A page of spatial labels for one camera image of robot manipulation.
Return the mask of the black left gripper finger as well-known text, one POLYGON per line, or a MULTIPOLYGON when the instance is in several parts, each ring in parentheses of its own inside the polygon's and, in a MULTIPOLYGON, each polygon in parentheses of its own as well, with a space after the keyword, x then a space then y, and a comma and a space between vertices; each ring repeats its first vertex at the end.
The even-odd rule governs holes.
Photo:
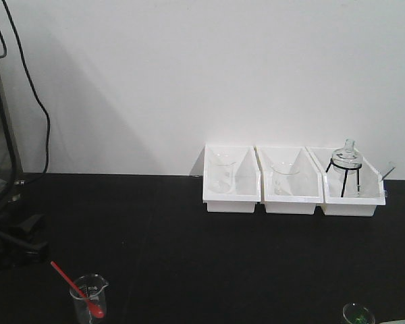
POLYGON ((45 215, 43 213, 29 216, 23 222, 9 227, 9 232, 14 236, 30 236, 45 227, 45 215))
POLYGON ((18 265, 26 266, 45 262, 49 257, 49 243, 42 242, 32 248, 23 248, 20 252, 18 265))

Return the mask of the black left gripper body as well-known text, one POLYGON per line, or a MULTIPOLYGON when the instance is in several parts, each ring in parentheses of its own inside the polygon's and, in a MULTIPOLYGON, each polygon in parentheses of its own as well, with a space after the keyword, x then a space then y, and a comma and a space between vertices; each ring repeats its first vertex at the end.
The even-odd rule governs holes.
POLYGON ((24 250, 13 242, 0 236, 0 270, 11 269, 21 265, 24 250))

